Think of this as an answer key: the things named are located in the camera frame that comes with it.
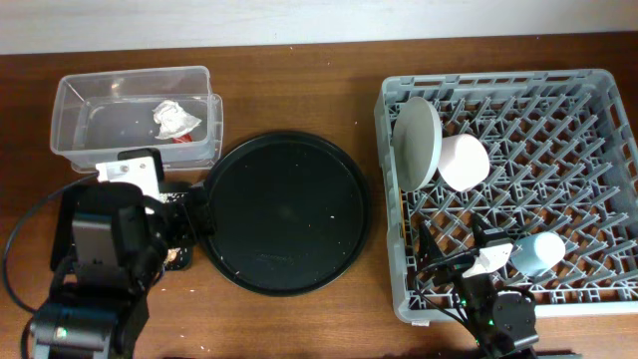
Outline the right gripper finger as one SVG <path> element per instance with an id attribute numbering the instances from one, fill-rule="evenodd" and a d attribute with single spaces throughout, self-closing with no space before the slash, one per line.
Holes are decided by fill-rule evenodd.
<path id="1" fill-rule="evenodd" d="M 471 225 L 475 244 L 487 244 L 498 239 L 498 229 L 493 228 L 478 213 L 473 213 Z"/>
<path id="2" fill-rule="evenodd" d="M 432 263 L 442 257 L 435 238 L 432 236 L 427 224 L 422 221 L 418 225 L 419 232 L 419 258 L 423 263 Z"/>

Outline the blue plastic cup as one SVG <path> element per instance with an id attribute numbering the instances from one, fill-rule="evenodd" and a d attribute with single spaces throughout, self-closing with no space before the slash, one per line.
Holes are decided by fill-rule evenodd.
<path id="1" fill-rule="evenodd" d="M 546 231 L 518 239 L 509 260 L 518 272 L 534 277 L 556 265 L 565 252 L 565 244 L 560 236 Z"/>

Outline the red snack wrapper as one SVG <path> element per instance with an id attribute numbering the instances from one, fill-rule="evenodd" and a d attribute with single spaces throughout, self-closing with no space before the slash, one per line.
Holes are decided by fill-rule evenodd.
<path id="1" fill-rule="evenodd" d="M 192 137 L 190 134 L 186 134 L 180 137 L 172 138 L 171 140 L 174 144 L 184 144 L 184 143 L 191 143 Z"/>

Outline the white napkin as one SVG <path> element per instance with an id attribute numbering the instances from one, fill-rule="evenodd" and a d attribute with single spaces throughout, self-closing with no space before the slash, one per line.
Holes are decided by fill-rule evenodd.
<path id="1" fill-rule="evenodd" d="M 201 119 L 188 113 L 178 102 L 165 100 L 153 109 L 153 119 L 159 125 L 158 140 L 176 139 L 188 135 L 201 124 Z"/>

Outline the grey plate with food scraps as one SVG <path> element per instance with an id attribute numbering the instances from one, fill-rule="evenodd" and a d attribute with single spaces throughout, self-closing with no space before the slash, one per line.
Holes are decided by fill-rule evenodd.
<path id="1" fill-rule="evenodd" d="M 391 139 L 400 189 L 415 191 L 432 179 L 440 160 L 442 140 L 436 108 L 423 98 L 410 99 L 401 108 Z"/>

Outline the wooden chopstick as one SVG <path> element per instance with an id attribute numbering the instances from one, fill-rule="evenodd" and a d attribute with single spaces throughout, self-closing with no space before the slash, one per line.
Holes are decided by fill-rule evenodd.
<path id="1" fill-rule="evenodd" d="M 402 242 L 405 244 L 406 238 L 406 230 L 405 230 L 405 222 L 404 222 L 404 207 L 403 207 L 403 195 L 402 191 L 398 190 L 398 208 L 399 208 L 399 227 L 400 227 L 400 236 Z"/>

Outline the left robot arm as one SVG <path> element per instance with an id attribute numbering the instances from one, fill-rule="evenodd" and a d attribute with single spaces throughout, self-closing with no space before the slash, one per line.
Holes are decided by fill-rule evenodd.
<path id="1" fill-rule="evenodd" d="M 72 246 L 40 307 L 19 298 L 8 265 L 1 265 L 6 292 L 31 315 L 21 334 L 21 357 L 133 357 L 150 318 L 149 293 L 163 277 L 169 251 L 196 244 L 205 227 L 203 186 L 163 182 L 159 191 L 167 202 L 132 183 L 87 176 L 49 194 L 63 200 L 61 232 Z"/>

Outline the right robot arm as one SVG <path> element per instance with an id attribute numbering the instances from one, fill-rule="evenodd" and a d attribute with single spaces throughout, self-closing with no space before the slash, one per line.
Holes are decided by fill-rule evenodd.
<path id="1" fill-rule="evenodd" d="M 414 277 L 421 300 L 460 323 L 486 358 L 534 358 L 535 296 L 513 286 L 498 288 L 492 275 L 504 267 L 514 248 L 506 231 L 473 214 L 475 244 L 454 254 L 439 248 L 427 224 L 418 223 L 419 258 L 424 266 Z M 426 294 L 426 283 L 452 288 L 453 311 Z"/>

